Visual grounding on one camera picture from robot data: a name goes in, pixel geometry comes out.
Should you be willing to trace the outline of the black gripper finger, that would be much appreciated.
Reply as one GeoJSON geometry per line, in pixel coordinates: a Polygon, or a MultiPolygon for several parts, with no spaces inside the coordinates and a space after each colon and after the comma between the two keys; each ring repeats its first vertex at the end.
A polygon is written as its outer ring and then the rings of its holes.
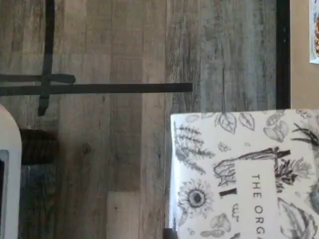
{"type": "Polygon", "coordinates": [[[164,228],[162,231],[163,239],[177,239],[177,232],[172,228],[164,228]]]}

